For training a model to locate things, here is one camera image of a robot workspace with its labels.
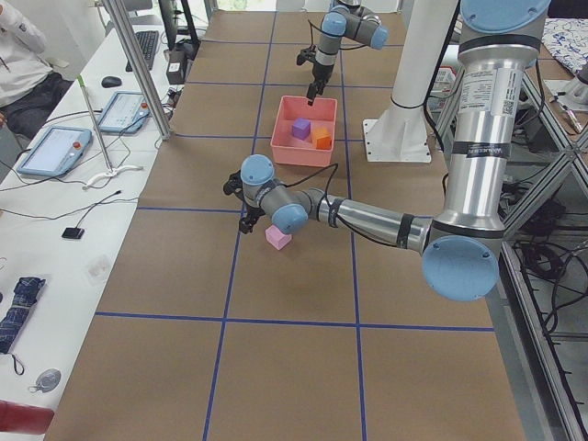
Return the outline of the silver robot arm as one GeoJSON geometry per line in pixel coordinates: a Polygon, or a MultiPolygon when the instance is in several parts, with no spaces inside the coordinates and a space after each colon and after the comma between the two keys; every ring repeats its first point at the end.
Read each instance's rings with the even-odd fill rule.
{"type": "Polygon", "coordinates": [[[488,294],[498,277],[504,226],[498,216],[503,173],[524,70],[537,59],[545,1],[465,1],[458,58],[465,73],[442,212],[431,220],[369,206],[312,188],[291,191],[269,158],[247,157],[234,175],[246,204],[240,228],[268,216],[283,233],[308,220],[345,226],[370,240],[422,257],[427,284],[451,300],[488,294]]]}
{"type": "Polygon", "coordinates": [[[380,18],[362,6],[360,1],[332,1],[318,30],[318,43],[312,43],[297,56],[297,65],[305,62],[312,64],[313,80],[306,94],[309,106],[314,104],[315,98],[321,96],[327,86],[343,38],[362,47],[381,50],[390,35],[380,18]]]}

